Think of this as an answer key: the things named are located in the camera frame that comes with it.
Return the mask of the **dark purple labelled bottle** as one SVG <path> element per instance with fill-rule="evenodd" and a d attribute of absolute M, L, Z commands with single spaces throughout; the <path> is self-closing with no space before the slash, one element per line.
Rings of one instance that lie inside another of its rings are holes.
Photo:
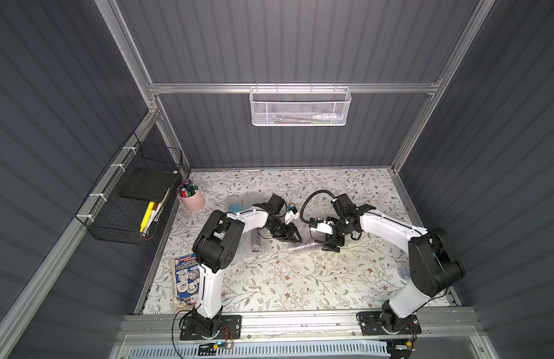
<path fill-rule="evenodd" d="M 260 253 L 263 251 L 263 238 L 258 233 L 251 235 L 251 251 L 253 253 Z"/>

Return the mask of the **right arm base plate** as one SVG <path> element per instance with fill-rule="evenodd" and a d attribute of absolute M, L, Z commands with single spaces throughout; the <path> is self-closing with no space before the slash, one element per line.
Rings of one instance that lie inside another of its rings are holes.
<path fill-rule="evenodd" d="M 362 311 L 356 314 L 362 334 L 372 335 L 398 335 L 422 333 L 422 329 L 416 315 L 411 314 L 405 318 L 399 318 L 391 311 Z"/>

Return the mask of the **blue liquid glass bottle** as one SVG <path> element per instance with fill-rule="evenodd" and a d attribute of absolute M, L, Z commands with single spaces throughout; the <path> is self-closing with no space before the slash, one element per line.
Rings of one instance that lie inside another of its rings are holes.
<path fill-rule="evenodd" d="M 242 204 L 240 202 L 231 202 L 227 205 L 226 210 L 228 212 L 233 212 L 233 213 L 241 212 L 242 211 Z"/>

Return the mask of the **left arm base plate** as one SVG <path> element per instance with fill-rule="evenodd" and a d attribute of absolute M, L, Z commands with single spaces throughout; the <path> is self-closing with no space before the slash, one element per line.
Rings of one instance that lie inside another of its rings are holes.
<path fill-rule="evenodd" d="M 180 340 L 239 339 L 242 330 L 241 315 L 218 315 L 213 319 L 198 314 L 184 318 L 180 324 Z"/>

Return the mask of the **purple liquid glass bottle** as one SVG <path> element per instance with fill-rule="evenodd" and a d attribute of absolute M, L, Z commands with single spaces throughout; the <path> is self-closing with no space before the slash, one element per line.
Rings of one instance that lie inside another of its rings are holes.
<path fill-rule="evenodd" d="M 312 253 L 314 251 L 322 251 L 323 246 L 324 244 L 319 242 L 298 243 L 288 248 L 288 251 L 293 255 L 301 255 Z"/>

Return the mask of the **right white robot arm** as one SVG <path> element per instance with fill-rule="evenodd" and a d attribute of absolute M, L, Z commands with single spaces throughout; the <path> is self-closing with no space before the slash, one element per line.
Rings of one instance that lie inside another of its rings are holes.
<path fill-rule="evenodd" d="M 465 276 L 462 264 L 451 257 L 441 228 L 428 230 L 396 220 L 364 204 L 355 205 L 347 195 L 334 197 L 337 214 L 312 219 L 310 227 L 325 235 L 323 250 L 340 251 L 347 235 L 372 233 L 403 250 L 409 257 L 408 283 L 382 306 L 380 322 L 389 334 L 410 328 L 416 312 Z"/>

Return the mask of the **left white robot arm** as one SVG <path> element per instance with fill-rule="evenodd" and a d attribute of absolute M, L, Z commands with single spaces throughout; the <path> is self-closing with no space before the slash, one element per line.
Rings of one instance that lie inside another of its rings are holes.
<path fill-rule="evenodd" d="M 201 288 L 191 318 L 205 337 L 214 337 L 220 329 L 224 270 L 233 262 L 244 233 L 264 228 L 280 242 L 302 242 L 296 225 L 280 215 L 283 208 L 284 199 L 274 194 L 242 212 L 215 210 L 209 216 L 192 247 L 200 266 Z"/>

